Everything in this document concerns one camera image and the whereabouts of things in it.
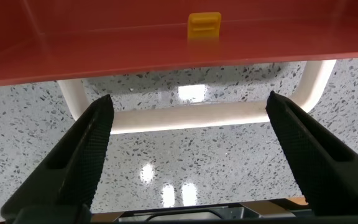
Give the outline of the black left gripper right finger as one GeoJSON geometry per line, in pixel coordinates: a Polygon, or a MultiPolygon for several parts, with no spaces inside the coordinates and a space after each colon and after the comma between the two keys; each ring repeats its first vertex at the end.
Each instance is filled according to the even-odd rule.
{"type": "Polygon", "coordinates": [[[265,109],[314,214],[358,215],[358,154],[287,97],[270,92],[265,109]]]}

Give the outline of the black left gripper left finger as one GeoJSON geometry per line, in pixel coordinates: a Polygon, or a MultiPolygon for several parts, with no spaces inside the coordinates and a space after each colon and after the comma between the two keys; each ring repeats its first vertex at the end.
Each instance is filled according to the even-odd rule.
{"type": "Polygon", "coordinates": [[[92,102],[1,208],[7,222],[88,222],[114,119],[111,97],[92,102]]]}

